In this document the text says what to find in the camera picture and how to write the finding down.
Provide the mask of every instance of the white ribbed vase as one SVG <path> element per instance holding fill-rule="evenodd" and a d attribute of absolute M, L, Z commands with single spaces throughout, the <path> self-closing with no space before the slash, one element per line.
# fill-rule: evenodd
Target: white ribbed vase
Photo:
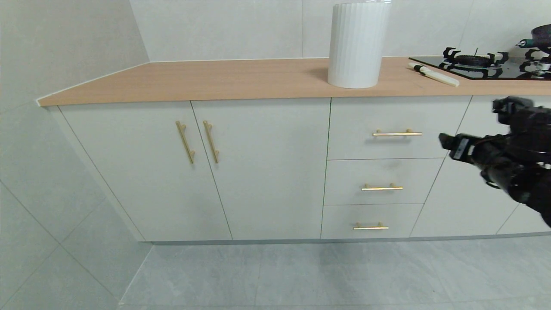
<path fill-rule="evenodd" d="M 333 7 L 329 84 L 343 88 L 377 85 L 391 0 Z"/>

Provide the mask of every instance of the wooden countertop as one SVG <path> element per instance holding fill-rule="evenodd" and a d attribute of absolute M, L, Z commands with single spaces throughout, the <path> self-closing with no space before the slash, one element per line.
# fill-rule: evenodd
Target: wooden countertop
<path fill-rule="evenodd" d="M 452 87 L 407 69 L 408 62 L 411 60 L 407 57 L 383 58 L 379 83 L 365 89 L 328 84 L 327 58 L 152 62 L 63 90 L 38 102 L 51 106 L 221 99 L 551 95 L 548 81 L 475 81 L 453 75 L 461 85 Z"/>

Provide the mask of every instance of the gold handle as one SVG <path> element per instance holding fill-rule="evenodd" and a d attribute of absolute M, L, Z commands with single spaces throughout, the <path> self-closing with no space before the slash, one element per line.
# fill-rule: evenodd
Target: gold handle
<path fill-rule="evenodd" d="M 193 156 L 195 155 L 195 151 L 190 149 L 190 146 L 187 144 L 186 135 L 184 134 L 184 131 L 186 130 L 186 125 L 181 124 L 179 121 L 176 121 L 176 126 L 178 127 L 178 132 L 180 133 L 180 137 L 182 138 L 183 146 L 186 148 L 187 155 L 190 157 L 190 162 L 193 163 Z"/>
<path fill-rule="evenodd" d="M 402 137 L 402 136 L 422 136 L 422 132 L 413 132 L 411 129 L 406 130 L 405 132 L 381 132 L 380 129 L 377 129 L 373 133 L 374 137 Z"/>
<path fill-rule="evenodd" d="M 362 191 L 372 191 L 372 190 L 403 190 L 403 186 L 396 186 L 396 184 L 391 183 L 387 188 L 371 188 L 365 183 L 365 186 L 361 188 Z"/>
<path fill-rule="evenodd" d="M 362 227 L 360 223 L 356 223 L 356 227 L 353 227 L 352 229 L 355 231 L 363 231 L 368 229 L 371 229 L 371 230 L 389 229 L 389 227 L 383 226 L 381 222 L 379 222 L 378 226 L 367 226 L 367 227 Z"/>
<path fill-rule="evenodd" d="M 203 121 L 203 124 L 205 125 L 205 131 L 207 132 L 207 138 L 208 143 L 210 143 L 210 149 L 212 150 L 212 154 L 214 155 L 214 162 L 218 163 L 218 150 L 214 147 L 214 142 L 212 140 L 212 135 L 210 134 L 210 131 L 212 129 L 212 124 L 209 124 L 207 121 Z"/>

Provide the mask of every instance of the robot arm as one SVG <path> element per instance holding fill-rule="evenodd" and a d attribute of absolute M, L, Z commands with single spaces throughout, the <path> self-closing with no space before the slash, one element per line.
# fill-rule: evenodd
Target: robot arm
<path fill-rule="evenodd" d="M 507 97 L 493 102 L 507 135 L 477 137 L 439 135 L 450 157 L 480 169 L 486 184 L 536 210 L 551 227 L 551 109 L 533 101 Z"/>

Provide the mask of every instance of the black glass cooktop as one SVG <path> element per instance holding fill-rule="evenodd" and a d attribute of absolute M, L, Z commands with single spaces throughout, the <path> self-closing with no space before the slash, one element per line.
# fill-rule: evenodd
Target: black glass cooktop
<path fill-rule="evenodd" d="M 507 53 L 484 56 L 456 55 L 449 47 L 444 56 L 416 56 L 409 59 L 436 67 L 468 79 L 526 79 L 551 81 L 551 57 L 535 59 L 526 57 L 510 57 Z"/>

